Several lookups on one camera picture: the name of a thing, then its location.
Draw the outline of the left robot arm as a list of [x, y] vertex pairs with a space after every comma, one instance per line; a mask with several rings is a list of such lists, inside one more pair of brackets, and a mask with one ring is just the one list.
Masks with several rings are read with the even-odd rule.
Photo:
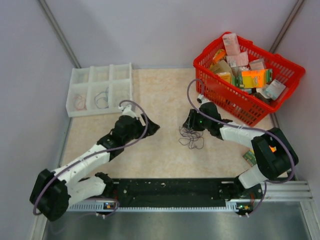
[[144, 113], [141, 117], [121, 115], [110, 132], [83, 155], [64, 166], [52, 171], [44, 169], [38, 174], [29, 198], [34, 214], [43, 214], [53, 222], [70, 206], [83, 200], [95, 196], [109, 198], [114, 191], [111, 178], [101, 172], [92, 177], [87, 175], [116, 158], [133, 145], [134, 140], [152, 136], [159, 129], [160, 126]]

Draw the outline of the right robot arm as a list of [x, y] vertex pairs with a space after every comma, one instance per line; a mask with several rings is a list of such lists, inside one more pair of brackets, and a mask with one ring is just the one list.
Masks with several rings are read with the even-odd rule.
[[212, 102], [201, 104], [199, 110], [191, 109], [182, 126], [194, 132], [207, 130], [220, 140], [235, 142], [253, 150], [255, 165], [237, 176], [231, 186], [221, 190], [221, 197], [228, 201], [236, 197], [245, 198], [253, 187], [264, 181], [275, 181], [299, 162], [281, 129], [251, 128], [223, 119]]

